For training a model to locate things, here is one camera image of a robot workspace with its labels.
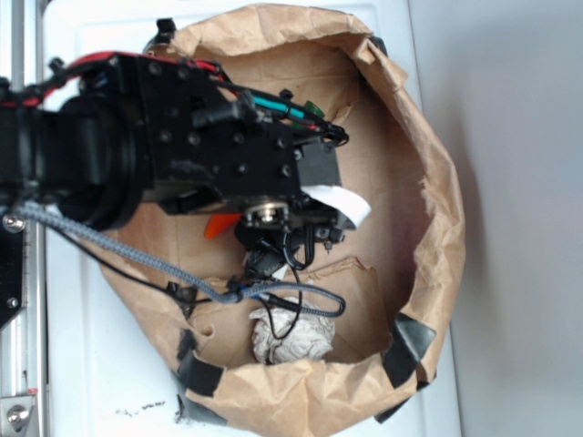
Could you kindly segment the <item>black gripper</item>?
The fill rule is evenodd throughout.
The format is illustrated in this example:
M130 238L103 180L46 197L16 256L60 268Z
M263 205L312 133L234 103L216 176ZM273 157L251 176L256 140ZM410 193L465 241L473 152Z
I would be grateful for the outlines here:
M233 84L213 62L115 53L108 60L108 203L170 215L334 219L372 211L344 188L348 137L306 107Z

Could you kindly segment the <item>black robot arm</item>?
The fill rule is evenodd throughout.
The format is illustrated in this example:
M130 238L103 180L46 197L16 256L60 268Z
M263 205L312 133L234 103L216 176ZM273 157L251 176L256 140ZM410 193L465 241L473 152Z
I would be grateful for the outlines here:
M1 87L5 207L53 204L96 229L144 202L282 230L356 229L370 213L341 182L342 127L232 83L217 63L100 52L52 70Z

